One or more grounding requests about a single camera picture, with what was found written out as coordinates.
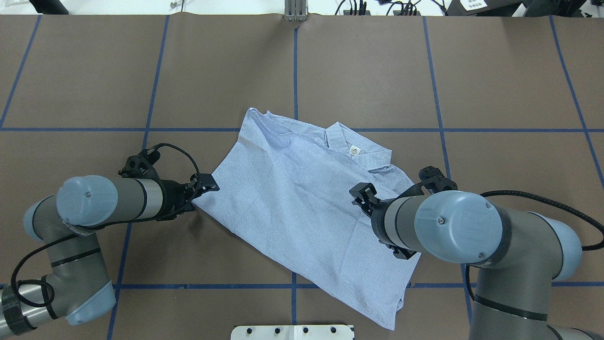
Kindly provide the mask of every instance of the folded shirt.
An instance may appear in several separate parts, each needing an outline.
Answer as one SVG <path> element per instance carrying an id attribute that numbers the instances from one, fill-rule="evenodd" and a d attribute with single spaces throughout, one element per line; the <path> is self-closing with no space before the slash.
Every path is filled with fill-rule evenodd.
<path id="1" fill-rule="evenodd" d="M 420 254 L 395 258 L 349 194 L 359 182 L 373 183 L 381 198 L 410 187 L 391 155 L 339 122 L 324 129 L 251 108 L 237 143 L 213 172 L 220 191 L 193 203 L 266 256 L 394 330 Z"/>

